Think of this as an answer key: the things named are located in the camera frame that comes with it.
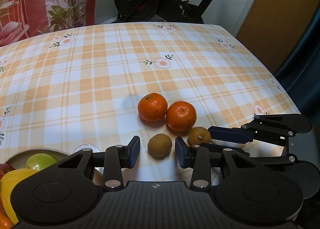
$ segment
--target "tablecloth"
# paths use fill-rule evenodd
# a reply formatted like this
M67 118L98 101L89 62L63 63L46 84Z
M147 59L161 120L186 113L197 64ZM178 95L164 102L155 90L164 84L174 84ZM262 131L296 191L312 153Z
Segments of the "tablecloth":
M298 112L263 64L217 25L124 23L48 33L0 48L0 71L1 162L30 147L104 151L138 135L140 156L135 168L123 170L125 181L191 176L179 167L174 144L166 158L148 154L155 134L173 142L188 135L170 131L165 120L139 118L137 104L148 93L162 94L169 105L191 103L195 126L206 128ZM240 146L252 156L282 150L258 141Z

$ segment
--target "small brown fruit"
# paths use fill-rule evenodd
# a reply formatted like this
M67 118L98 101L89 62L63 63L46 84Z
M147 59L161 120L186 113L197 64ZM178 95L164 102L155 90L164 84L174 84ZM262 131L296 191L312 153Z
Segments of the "small brown fruit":
M163 157L171 151L172 140L166 134L154 135L148 142L149 154L154 157Z
M210 143L211 134L204 127L194 127L189 133L188 140L191 145L199 145L202 142Z

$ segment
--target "mandarin orange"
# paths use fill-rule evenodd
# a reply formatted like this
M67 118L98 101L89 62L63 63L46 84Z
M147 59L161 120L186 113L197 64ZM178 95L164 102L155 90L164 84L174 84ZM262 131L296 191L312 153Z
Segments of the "mandarin orange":
M158 93L150 93L143 97L138 103L138 113L141 119L148 122L161 120L167 113L168 103Z
M176 101L167 111L167 125L174 131L186 131L197 120L196 109L186 101Z
M0 213L0 229L10 229L11 227L13 227L14 224L11 222L11 220Z

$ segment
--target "wooden door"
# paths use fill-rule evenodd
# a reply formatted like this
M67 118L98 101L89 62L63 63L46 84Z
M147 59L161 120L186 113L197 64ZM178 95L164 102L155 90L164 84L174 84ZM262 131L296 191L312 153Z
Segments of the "wooden door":
M308 26L320 0L254 0L236 38L274 73Z

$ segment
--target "metal screw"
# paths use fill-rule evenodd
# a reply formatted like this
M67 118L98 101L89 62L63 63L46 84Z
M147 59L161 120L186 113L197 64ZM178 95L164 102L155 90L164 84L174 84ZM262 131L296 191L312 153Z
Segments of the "metal screw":
M106 185L106 187L116 188L121 185L121 182L119 180L111 179L106 181L104 184Z
M196 181L193 181L193 185L196 187L204 188L209 185L209 182L203 179L198 179Z

